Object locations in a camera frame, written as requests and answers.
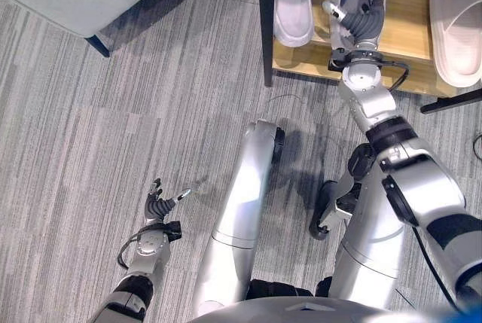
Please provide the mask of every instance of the chair leg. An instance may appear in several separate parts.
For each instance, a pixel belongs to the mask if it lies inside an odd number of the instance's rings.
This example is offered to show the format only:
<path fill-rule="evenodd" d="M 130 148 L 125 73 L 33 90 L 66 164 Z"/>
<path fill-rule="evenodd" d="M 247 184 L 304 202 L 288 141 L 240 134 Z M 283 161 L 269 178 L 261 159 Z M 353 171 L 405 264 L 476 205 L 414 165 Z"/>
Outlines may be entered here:
<path fill-rule="evenodd" d="M 475 103 L 482 101 L 482 88 L 479 90 L 463 93 L 455 97 L 448 99 L 437 99 L 437 102 L 424 105 L 420 108 L 420 112 L 423 114 L 431 114 L 433 112 L 447 110 L 448 108 L 454 108 L 457 106 L 468 105 L 469 103 Z"/>
<path fill-rule="evenodd" d="M 100 52 L 104 57 L 110 57 L 111 54 L 109 53 L 107 47 L 100 41 L 99 37 L 93 35 L 92 37 L 85 38 L 89 44 L 94 47 L 96 50 Z"/>
<path fill-rule="evenodd" d="M 274 0 L 259 0 L 261 42 L 263 47 L 264 86 L 273 86 L 273 17 Z"/>

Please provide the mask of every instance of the gray carpet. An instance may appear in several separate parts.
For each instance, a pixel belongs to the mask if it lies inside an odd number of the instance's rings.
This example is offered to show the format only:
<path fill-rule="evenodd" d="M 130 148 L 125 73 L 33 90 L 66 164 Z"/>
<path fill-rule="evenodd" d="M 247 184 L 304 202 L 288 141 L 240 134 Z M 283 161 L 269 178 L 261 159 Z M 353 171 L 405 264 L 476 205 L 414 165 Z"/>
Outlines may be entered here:
<path fill-rule="evenodd" d="M 258 0 L 144 0 L 86 42 L 0 0 L 0 321 L 86 321 L 123 275 L 115 263 L 143 221 L 150 181 L 195 191 L 170 215 L 163 290 L 148 322 L 190 319 L 197 267 L 258 118 L 287 134 L 270 179 L 253 277 L 313 290 L 333 272 L 341 228 L 307 233 L 316 192 L 364 141 L 336 87 L 278 74 L 263 87 Z M 400 109 L 452 169 L 482 215 L 482 163 L 471 140 L 482 104 L 433 115 L 433 99 L 396 93 Z M 410 234 L 399 290 L 418 309 L 446 306 Z M 411 309 L 397 294 L 393 309 Z"/>

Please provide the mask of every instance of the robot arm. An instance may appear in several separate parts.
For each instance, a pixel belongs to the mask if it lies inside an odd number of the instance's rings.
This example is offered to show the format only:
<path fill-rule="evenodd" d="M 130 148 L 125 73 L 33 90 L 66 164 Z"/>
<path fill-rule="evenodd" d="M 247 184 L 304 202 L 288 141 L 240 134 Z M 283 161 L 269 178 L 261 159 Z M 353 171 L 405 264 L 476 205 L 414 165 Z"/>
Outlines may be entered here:
<path fill-rule="evenodd" d="M 146 226 L 129 238 L 117 257 L 117 262 L 127 269 L 127 273 L 90 323 L 139 323 L 144 320 L 152 297 L 162 284 L 170 257 L 169 244 L 181 238 L 179 221 L 164 224 L 164 217 L 190 192 L 185 190 L 177 198 L 163 200 L 160 198 L 160 179 L 152 183 L 145 202 Z M 136 250 L 133 262 L 127 267 L 122 254 L 131 242 L 136 243 Z"/>
<path fill-rule="evenodd" d="M 342 72 L 339 93 L 366 134 L 385 178 L 383 188 L 398 219 L 418 227 L 459 302 L 482 300 L 482 221 L 465 210 L 465 199 L 448 169 L 401 116 L 381 83 L 383 61 L 374 43 L 381 33 L 381 2 L 350 15 L 330 1 L 323 8 L 355 38 L 353 50 L 334 50 L 331 69 Z M 382 17 L 381 23 L 374 18 Z M 361 33 L 363 31 L 378 33 Z M 404 77 L 408 74 L 407 66 Z"/>

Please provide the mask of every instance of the slipper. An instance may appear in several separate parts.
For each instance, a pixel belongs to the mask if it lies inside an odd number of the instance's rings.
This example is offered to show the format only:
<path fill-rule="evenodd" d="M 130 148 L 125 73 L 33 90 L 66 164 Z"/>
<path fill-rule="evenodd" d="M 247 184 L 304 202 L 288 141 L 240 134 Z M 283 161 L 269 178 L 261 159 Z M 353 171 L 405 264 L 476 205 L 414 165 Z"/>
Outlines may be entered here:
<path fill-rule="evenodd" d="M 454 87 L 482 78 L 482 0 L 430 0 L 435 67 Z"/>
<path fill-rule="evenodd" d="M 311 0 L 275 0 L 274 35 L 287 47 L 300 47 L 314 33 Z"/>

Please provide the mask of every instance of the cable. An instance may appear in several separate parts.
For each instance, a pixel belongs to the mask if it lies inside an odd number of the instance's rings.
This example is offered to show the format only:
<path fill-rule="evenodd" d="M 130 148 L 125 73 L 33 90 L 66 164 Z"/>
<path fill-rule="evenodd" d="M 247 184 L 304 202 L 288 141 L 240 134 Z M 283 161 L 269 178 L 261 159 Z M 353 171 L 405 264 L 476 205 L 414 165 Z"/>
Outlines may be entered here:
<path fill-rule="evenodd" d="M 399 291 L 397 288 L 395 288 L 395 291 L 400 294 L 400 296 L 408 303 L 409 306 L 411 306 L 412 308 L 414 308 L 414 309 L 416 310 L 414 304 L 413 304 L 412 302 L 410 302 L 410 301 L 401 293 L 401 291 Z"/>
<path fill-rule="evenodd" d="M 477 149 L 475 148 L 475 146 L 477 145 L 477 142 L 478 142 L 479 140 L 482 142 L 482 133 L 481 133 L 479 136 L 477 136 L 477 137 L 474 139 L 474 141 L 472 142 L 472 150 L 474 150 L 475 157 L 476 157 L 477 159 L 479 159 L 480 161 L 482 161 L 482 156 L 479 155 L 479 153 L 477 152 Z"/>
<path fill-rule="evenodd" d="M 122 257 L 122 254 L 125 252 L 125 250 L 131 245 L 133 242 L 136 242 L 137 239 L 144 233 L 143 231 L 138 231 L 134 235 L 132 235 L 125 243 L 122 245 L 122 248 L 120 248 L 119 254 L 117 255 L 117 264 L 119 264 L 121 267 L 123 267 L 125 270 L 128 270 L 129 267 L 127 264 L 124 262 L 124 258 Z"/>
<path fill-rule="evenodd" d="M 459 307 L 458 307 L 458 306 L 455 304 L 455 302 L 453 301 L 452 297 L 450 296 L 449 291 L 447 290 L 447 288 L 445 288 L 445 285 L 444 285 L 444 283 L 442 282 L 442 279 L 441 279 L 440 276 L 437 274 L 437 271 L 435 270 L 432 262 L 430 261 L 430 257 L 429 257 L 429 255 L 427 254 L 427 251 L 426 251 L 426 249 L 425 249 L 425 246 L 423 245 L 422 238 L 420 238 L 419 232 L 416 231 L 416 228 L 415 228 L 415 227 L 412 227 L 412 230 L 413 230 L 413 233 L 415 234 L 415 237 L 416 237 L 417 242 L 419 243 L 420 250 L 422 251 L 423 257 L 425 258 L 425 262 L 426 262 L 427 265 L 429 266 L 429 269 L 430 269 L 430 271 L 432 272 L 432 275 L 434 276 L 435 280 L 437 281 L 438 286 L 439 286 L 440 289 L 442 290 L 442 293 L 444 293 L 445 298 L 447 299 L 447 301 L 449 302 L 449 304 L 450 304 L 457 312 L 462 313 L 462 311 L 459 309 Z"/>
<path fill-rule="evenodd" d="M 398 78 L 398 80 L 395 81 L 395 83 L 389 88 L 390 92 L 397 90 L 401 86 L 401 84 L 405 82 L 408 75 L 410 74 L 410 66 L 407 63 L 394 61 L 383 61 L 383 65 L 399 67 L 400 69 L 405 70 L 405 72 Z"/>

